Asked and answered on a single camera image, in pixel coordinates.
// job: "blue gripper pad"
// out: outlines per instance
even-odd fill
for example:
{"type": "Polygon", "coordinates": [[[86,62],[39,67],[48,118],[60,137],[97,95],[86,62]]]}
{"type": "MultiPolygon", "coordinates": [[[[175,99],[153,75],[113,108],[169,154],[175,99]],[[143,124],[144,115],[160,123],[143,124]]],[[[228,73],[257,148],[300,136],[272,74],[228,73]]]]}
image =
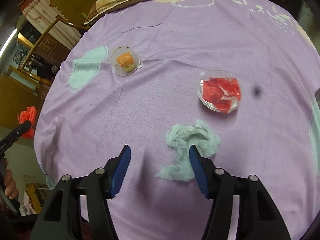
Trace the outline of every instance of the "blue gripper pad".
{"type": "Polygon", "coordinates": [[[127,172],[130,160],[131,160],[131,150],[130,150],[130,147],[127,147],[124,154],[121,157],[121,160],[115,172],[113,173],[111,190],[110,190],[110,194],[112,197],[115,197],[115,195],[118,194],[121,189],[121,185],[124,180],[124,176],[127,172]]]}
{"type": "Polygon", "coordinates": [[[193,172],[195,173],[196,180],[198,182],[198,187],[201,193],[207,198],[209,195],[209,189],[208,189],[209,178],[204,171],[200,158],[201,158],[201,155],[199,154],[196,147],[191,146],[189,149],[189,159],[191,162],[191,166],[192,166],[193,172]]]}

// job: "crumpled mint green cloth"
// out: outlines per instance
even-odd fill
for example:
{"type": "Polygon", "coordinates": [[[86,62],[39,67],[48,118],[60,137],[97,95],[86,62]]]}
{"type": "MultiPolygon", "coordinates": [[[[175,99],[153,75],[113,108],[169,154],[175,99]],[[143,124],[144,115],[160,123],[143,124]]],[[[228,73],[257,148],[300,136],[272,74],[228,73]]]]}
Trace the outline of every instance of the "crumpled mint green cloth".
{"type": "Polygon", "coordinates": [[[168,146],[177,150],[177,161],[175,164],[163,167],[156,177],[189,181],[195,178],[189,160],[190,146],[196,145],[203,157],[213,156],[218,150],[220,138],[205,122],[197,120],[192,126],[174,125],[166,135],[166,142],[168,146]]]}

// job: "fluorescent light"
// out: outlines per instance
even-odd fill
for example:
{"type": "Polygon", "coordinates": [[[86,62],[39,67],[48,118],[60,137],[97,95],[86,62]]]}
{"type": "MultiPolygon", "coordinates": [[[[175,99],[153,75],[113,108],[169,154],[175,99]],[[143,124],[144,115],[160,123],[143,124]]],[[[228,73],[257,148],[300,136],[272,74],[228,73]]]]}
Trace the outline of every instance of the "fluorescent light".
{"type": "Polygon", "coordinates": [[[13,36],[14,36],[16,33],[17,33],[17,29],[15,29],[15,30],[11,33],[10,37],[9,37],[9,38],[7,39],[7,41],[4,43],[4,45],[2,46],[2,49],[0,50],[0,57],[2,56],[5,48],[8,46],[9,42],[12,40],[13,36]]]}

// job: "plastic container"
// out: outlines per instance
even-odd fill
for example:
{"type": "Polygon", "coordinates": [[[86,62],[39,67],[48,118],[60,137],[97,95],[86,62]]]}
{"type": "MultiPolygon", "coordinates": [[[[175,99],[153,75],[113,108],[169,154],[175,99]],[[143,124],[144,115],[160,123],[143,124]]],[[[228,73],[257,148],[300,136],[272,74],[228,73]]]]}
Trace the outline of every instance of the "plastic container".
{"type": "Polygon", "coordinates": [[[121,46],[113,51],[111,64],[117,75],[127,76],[140,67],[141,58],[128,46],[121,46]]]}
{"type": "Polygon", "coordinates": [[[231,113],[233,110],[236,110],[239,105],[240,105],[240,101],[241,101],[241,88],[240,85],[238,83],[238,80],[236,79],[236,77],[234,77],[232,74],[222,71],[222,70],[214,70],[214,71],[207,71],[207,72],[203,72],[200,75],[200,81],[199,81],[199,87],[198,87],[198,95],[199,98],[201,100],[201,102],[207,106],[208,108],[210,108],[211,110],[217,112],[217,113],[225,113],[225,114],[229,114],[231,113]],[[234,95],[234,92],[232,94],[230,94],[228,92],[228,89],[226,89],[224,86],[221,86],[220,84],[212,84],[213,89],[217,88],[218,93],[212,93],[215,96],[213,96],[215,98],[215,100],[211,100],[206,101],[204,99],[204,92],[205,90],[208,88],[208,81],[221,81],[221,78],[225,79],[226,81],[228,81],[226,84],[228,85],[228,83],[230,83],[230,86],[232,86],[234,88],[234,91],[237,91],[238,93],[236,93],[236,95],[234,95]],[[230,107],[220,107],[221,105],[228,105],[230,107]]]}

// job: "round plastic container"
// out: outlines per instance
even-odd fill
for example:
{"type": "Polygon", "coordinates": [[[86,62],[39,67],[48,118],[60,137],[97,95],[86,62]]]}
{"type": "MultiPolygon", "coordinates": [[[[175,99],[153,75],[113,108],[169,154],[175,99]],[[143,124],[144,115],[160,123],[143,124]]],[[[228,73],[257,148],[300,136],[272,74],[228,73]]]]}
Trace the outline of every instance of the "round plastic container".
{"type": "Polygon", "coordinates": [[[111,64],[117,75],[127,76],[140,67],[141,58],[128,46],[121,46],[113,51],[111,64]]]}
{"type": "Polygon", "coordinates": [[[233,75],[231,75],[228,72],[222,71],[222,70],[214,70],[214,71],[207,71],[207,72],[203,72],[200,75],[200,81],[199,81],[199,87],[198,87],[198,95],[199,98],[201,100],[201,102],[208,108],[210,108],[211,110],[217,112],[217,113],[225,113],[225,114],[229,114],[231,113],[233,110],[236,110],[239,105],[240,105],[240,101],[241,101],[241,88],[240,85],[237,81],[237,84],[239,85],[239,93],[240,95],[236,96],[228,96],[228,92],[226,90],[223,89],[223,87],[219,86],[219,88],[222,89],[223,93],[225,96],[223,96],[220,100],[229,100],[230,101],[230,108],[228,109],[224,109],[224,110],[220,110],[217,106],[215,106],[214,103],[212,102],[208,102],[206,100],[204,100],[203,95],[204,95],[204,81],[210,81],[210,78],[212,79],[216,79],[216,78],[223,78],[226,79],[227,81],[231,82],[234,81],[234,79],[236,79],[236,77],[234,77],[233,75]]]}

